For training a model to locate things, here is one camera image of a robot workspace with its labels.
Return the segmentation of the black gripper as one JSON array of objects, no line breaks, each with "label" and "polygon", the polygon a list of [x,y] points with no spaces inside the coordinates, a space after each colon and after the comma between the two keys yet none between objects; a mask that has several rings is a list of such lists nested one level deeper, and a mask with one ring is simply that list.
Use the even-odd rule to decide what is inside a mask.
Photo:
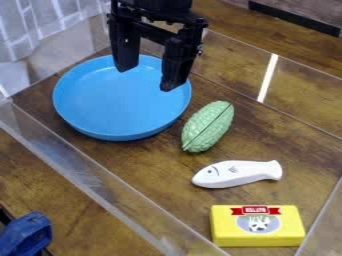
[{"label": "black gripper", "polygon": [[140,39],[164,46],[160,90],[168,92],[187,81],[202,33],[208,26],[192,10],[192,0],[110,0],[107,14],[114,63],[120,72],[139,63]]}]

